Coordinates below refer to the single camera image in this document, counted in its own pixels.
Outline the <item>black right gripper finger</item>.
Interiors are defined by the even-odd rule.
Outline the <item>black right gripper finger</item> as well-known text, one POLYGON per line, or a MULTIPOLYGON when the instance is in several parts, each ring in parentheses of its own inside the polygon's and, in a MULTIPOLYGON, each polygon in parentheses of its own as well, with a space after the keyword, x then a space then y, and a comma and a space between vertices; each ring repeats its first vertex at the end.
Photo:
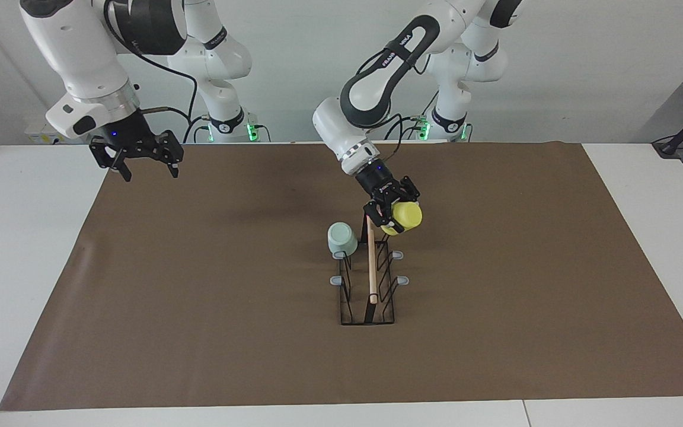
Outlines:
POLYGON ((114 156, 111 156, 107 152, 107 148, 108 146, 106 145, 91 146, 91 153, 98 166, 100 168, 108 168, 111 171, 117 172, 125 182, 130 182, 132 173, 125 163, 126 152, 122 150, 117 151, 114 156))
POLYGON ((184 149, 178 138, 170 131, 161 133, 161 161, 164 162, 172 177, 178 177, 178 164, 182 162, 184 149))

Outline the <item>yellow plastic cup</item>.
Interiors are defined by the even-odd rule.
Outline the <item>yellow plastic cup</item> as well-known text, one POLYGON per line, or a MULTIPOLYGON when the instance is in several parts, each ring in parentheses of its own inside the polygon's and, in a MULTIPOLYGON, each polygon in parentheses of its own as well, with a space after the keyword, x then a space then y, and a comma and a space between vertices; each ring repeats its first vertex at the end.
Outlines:
POLYGON ((393 203, 391 221, 381 229, 390 236, 399 235, 420 226, 423 213, 418 202, 393 203))

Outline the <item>pale green plastic cup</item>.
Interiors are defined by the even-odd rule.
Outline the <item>pale green plastic cup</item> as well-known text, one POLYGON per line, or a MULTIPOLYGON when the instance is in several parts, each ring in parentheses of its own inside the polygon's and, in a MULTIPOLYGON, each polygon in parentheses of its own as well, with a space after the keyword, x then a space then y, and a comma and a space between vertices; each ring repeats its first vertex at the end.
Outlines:
POLYGON ((327 232, 328 248, 333 259, 341 260, 352 256, 358 247, 358 239, 347 222, 334 222, 327 232))

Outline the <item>brown table mat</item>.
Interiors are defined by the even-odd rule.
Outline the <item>brown table mat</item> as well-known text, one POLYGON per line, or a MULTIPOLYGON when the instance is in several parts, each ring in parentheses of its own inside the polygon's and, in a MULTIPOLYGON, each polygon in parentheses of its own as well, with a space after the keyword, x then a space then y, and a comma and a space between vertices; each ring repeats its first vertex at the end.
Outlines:
POLYGON ((683 319, 578 144, 406 144, 395 323, 340 324, 321 144, 108 173, 3 411, 683 396, 683 319))

